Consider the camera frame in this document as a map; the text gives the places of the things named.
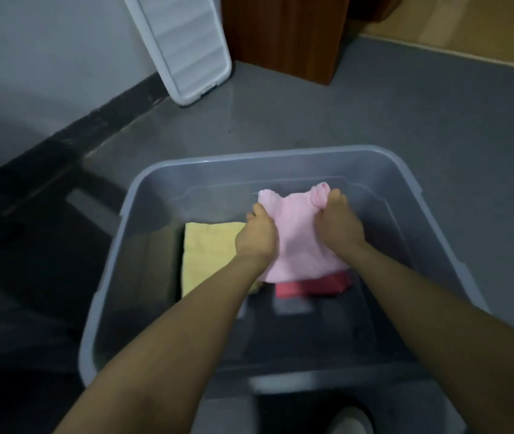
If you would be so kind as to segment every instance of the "red item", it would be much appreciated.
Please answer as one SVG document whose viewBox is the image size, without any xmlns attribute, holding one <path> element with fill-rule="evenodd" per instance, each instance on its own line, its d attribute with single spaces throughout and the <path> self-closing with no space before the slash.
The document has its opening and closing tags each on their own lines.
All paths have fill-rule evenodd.
<svg viewBox="0 0 514 434">
<path fill-rule="evenodd" d="M 278 299 L 311 295 L 335 295 L 345 292 L 352 284 L 348 271 L 335 272 L 319 279 L 275 284 Z"/>
</svg>

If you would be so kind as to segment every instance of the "left hand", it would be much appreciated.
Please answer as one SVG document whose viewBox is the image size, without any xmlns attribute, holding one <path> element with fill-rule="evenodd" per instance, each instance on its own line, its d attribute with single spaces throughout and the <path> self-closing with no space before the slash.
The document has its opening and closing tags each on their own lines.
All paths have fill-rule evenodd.
<svg viewBox="0 0 514 434">
<path fill-rule="evenodd" d="M 266 269 L 277 255 L 277 242 L 275 222 L 261 204 L 254 204 L 245 227 L 235 238 L 237 257 L 254 259 Z"/>
</svg>

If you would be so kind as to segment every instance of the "plastic storage bin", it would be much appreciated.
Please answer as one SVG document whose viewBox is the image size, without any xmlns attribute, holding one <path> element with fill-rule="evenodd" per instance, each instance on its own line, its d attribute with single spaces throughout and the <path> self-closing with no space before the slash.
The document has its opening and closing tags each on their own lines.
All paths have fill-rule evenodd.
<svg viewBox="0 0 514 434">
<path fill-rule="evenodd" d="M 180 297 L 186 222 L 243 221 L 260 189 L 281 195 L 318 182 L 349 198 L 376 248 L 488 310 L 405 163 L 374 146 L 166 161 L 133 181 L 82 338 L 84 383 Z M 289 392 L 421 376 L 362 281 L 301 304 L 273 287 L 246 300 L 207 393 Z"/>
</svg>

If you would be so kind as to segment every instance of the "folded yellow towel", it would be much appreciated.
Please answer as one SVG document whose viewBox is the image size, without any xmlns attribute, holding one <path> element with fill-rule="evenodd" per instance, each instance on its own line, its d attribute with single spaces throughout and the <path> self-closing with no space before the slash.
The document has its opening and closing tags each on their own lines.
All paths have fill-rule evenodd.
<svg viewBox="0 0 514 434">
<path fill-rule="evenodd" d="M 244 222 L 224 224 L 189 222 L 186 224 L 181 270 L 183 297 L 231 262 L 237 253 L 235 237 L 244 226 Z M 257 292 L 260 285 L 260 282 L 255 282 L 249 294 Z"/>
</svg>

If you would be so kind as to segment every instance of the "white wall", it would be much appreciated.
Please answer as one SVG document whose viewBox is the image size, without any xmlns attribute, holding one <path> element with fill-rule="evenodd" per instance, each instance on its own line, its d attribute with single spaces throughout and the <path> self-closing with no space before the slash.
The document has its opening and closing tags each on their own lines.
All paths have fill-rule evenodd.
<svg viewBox="0 0 514 434">
<path fill-rule="evenodd" d="M 0 0 L 0 166 L 154 71 L 123 0 Z"/>
</svg>

